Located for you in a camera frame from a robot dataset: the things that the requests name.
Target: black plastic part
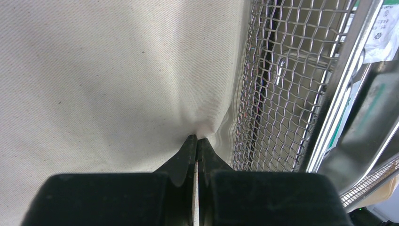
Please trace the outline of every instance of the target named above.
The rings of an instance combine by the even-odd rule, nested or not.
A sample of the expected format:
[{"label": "black plastic part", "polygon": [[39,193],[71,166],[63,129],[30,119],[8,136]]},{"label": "black plastic part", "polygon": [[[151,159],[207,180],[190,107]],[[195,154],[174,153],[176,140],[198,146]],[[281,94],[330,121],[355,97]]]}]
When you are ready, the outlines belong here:
[{"label": "black plastic part", "polygon": [[194,167],[197,136],[188,136],[180,150],[154,173],[169,175],[173,186],[167,190],[166,225],[189,225],[193,221]]},{"label": "black plastic part", "polygon": [[153,173],[52,176],[22,225],[192,226],[196,162],[201,226],[352,225],[326,177],[236,172],[195,135]]},{"label": "black plastic part", "polygon": [[203,226],[210,225],[212,217],[212,195],[209,190],[211,172],[233,169],[215,153],[208,139],[198,141],[197,155],[199,225]]},{"label": "black plastic part", "polygon": [[52,176],[22,225],[164,225],[167,183],[164,173]]},{"label": "black plastic part", "polygon": [[210,187],[214,226],[352,225],[321,175],[216,171]]}]

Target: white fabric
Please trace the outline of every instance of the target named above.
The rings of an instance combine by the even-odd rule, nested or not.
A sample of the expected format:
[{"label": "white fabric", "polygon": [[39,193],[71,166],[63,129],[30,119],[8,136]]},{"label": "white fabric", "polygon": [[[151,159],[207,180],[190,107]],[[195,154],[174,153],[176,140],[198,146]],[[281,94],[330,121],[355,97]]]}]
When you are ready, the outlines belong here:
[{"label": "white fabric", "polygon": [[212,136],[244,4],[3,0],[0,225],[20,224],[50,175],[151,171],[188,135]]}]

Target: metal bar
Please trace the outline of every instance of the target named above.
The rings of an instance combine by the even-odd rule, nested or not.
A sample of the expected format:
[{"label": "metal bar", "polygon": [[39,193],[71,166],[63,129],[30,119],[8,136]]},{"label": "metal bar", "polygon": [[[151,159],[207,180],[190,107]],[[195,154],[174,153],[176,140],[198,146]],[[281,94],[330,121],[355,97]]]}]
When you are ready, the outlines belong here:
[{"label": "metal bar", "polygon": [[362,0],[353,18],[350,30],[340,52],[337,65],[329,81],[326,90],[325,101],[318,115],[318,120],[314,128],[307,149],[313,150],[306,152],[302,166],[306,172],[317,172],[323,160],[328,143],[338,126],[340,117],[344,110],[350,90],[350,81],[353,72],[358,66],[357,62],[366,44],[371,28],[378,15],[379,8],[383,0]]}]

